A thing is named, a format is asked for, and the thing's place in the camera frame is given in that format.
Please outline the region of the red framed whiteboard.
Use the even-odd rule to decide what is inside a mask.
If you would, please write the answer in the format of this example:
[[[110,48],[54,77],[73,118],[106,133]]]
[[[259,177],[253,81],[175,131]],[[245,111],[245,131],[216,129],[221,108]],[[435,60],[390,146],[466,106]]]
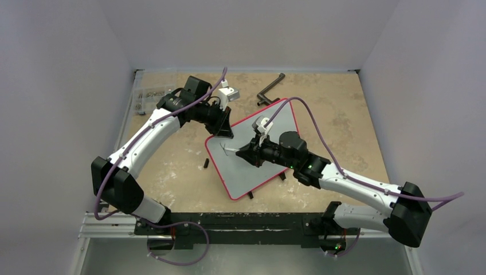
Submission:
[[[293,106],[291,103],[285,104],[284,102],[285,99],[278,100],[232,124],[232,138],[210,136],[205,140],[209,159],[231,200],[236,201],[246,196],[247,193],[278,177],[288,169],[286,166],[275,164],[270,160],[259,159],[254,155],[259,137],[252,126],[259,117],[270,118],[279,107],[282,107],[272,120],[273,125],[268,134],[269,140],[271,143],[277,144],[282,133],[298,132]]]

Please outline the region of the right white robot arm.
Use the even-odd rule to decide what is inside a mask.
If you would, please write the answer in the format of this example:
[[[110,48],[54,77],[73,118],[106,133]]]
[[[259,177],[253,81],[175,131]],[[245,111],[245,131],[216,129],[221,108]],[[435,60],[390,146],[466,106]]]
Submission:
[[[345,203],[323,215],[323,229],[362,228],[388,233],[409,247],[419,247],[432,216],[421,189],[414,183],[403,186],[372,180],[345,171],[329,159],[309,151],[307,142],[295,131],[280,135],[277,143],[267,136],[255,136],[236,155],[255,167],[270,162],[293,170],[293,177],[305,186],[343,194],[363,203]]]

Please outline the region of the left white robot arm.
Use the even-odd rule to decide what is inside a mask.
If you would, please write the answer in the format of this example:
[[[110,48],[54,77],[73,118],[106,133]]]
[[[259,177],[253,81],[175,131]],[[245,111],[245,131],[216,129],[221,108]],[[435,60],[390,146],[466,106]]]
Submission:
[[[171,226],[171,211],[150,198],[137,183],[144,165],[155,151],[186,123],[196,121],[216,137],[233,138],[228,103],[240,93],[224,76],[215,85],[189,76],[185,86],[164,95],[152,115],[125,145],[107,158],[98,156],[91,164],[95,205],[101,201],[116,211],[148,221],[156,234]]]

